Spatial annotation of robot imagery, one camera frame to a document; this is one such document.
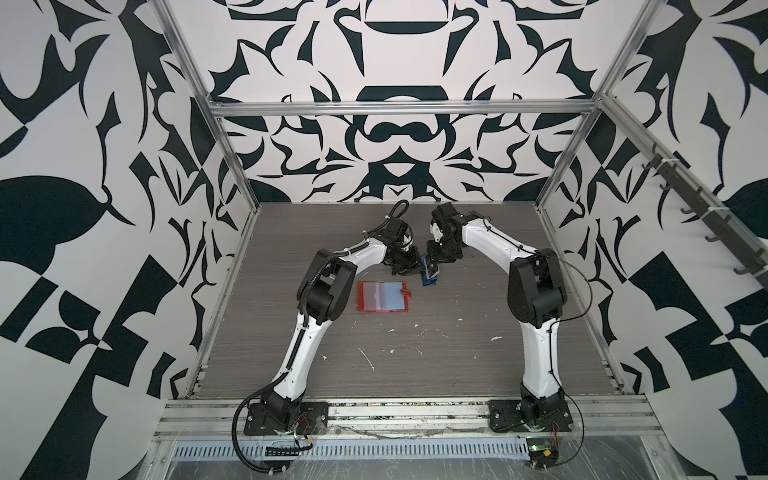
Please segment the black VIP credit card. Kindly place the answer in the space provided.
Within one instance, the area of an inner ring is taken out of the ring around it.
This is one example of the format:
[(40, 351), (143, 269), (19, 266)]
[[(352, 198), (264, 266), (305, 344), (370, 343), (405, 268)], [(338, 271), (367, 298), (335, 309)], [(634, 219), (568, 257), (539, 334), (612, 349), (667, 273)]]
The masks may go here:
[(433, 260), (431, 257), (425, 256), (424, 266), (425, 266), (424, 273), (427, 281), (428, 282), (435, 281), (440, 272), (438, 263), (435, 260)]

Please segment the red leather card holder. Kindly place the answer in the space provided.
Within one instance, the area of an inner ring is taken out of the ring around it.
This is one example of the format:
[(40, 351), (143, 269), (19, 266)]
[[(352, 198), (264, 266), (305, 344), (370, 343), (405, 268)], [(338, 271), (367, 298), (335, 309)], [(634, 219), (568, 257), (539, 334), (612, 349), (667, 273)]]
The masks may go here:
[(360, 282), (357, 310), (364, 313), (407, 312), (411, 296), (405, 282)]

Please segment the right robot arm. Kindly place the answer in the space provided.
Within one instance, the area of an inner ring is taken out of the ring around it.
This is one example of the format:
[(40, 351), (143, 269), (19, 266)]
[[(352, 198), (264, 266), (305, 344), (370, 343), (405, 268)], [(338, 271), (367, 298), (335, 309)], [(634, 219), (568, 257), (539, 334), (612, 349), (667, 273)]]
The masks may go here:
[(441, 204), (431, 214), (433, 239), (427, 243), (432, 264), (454, 263), (473, 248), (508, 275), (507, 305), (522, 331), (524, 373), (520, 401), (489, 405), (490, 428), (541, 431), (568, 414), (558, 367), (558, 333), (567, 301), (561, 262), (551, 249), (535, 250), (501, 232), (477, 212), (461, 213)]

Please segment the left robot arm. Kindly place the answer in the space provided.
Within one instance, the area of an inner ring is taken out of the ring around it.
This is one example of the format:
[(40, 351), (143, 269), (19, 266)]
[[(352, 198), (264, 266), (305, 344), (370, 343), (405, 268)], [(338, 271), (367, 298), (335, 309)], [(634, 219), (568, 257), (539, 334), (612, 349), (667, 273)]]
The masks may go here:
[(332, 322), (346, 309), (356, 276), (377, 265), (388, 266), (395, 276), (419, 269), (418, 249), (407, 222), (389, 217), (357, 244), (336, 251), (321, 249), (313, 258), (297, 291), (296, 326), (288, 350), (278, 374), (260, 395), (260, 405), (283, 429), (299, 416), (315, 355)]

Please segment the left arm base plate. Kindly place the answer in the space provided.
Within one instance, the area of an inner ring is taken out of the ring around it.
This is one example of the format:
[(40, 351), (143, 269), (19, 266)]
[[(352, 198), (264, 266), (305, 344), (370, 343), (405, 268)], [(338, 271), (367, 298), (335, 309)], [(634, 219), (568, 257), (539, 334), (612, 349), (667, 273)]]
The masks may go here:
[(327, 426), (330, 404), (327, 402), (301, 402), (286, 408), (252, 403), (248, 407), (243, 433), (246, 436), (277, 435), (295, 432), (310, 435)]

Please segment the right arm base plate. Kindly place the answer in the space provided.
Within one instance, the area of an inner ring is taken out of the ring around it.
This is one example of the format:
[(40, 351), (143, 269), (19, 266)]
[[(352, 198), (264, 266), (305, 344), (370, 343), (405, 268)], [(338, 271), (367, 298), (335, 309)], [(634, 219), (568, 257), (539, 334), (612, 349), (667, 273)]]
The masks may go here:
[(573, 416), (567, 403), (538, 400), (490, 400), (489, 428), (495, 433), (552, 432), (554, 428), (570, 432)]

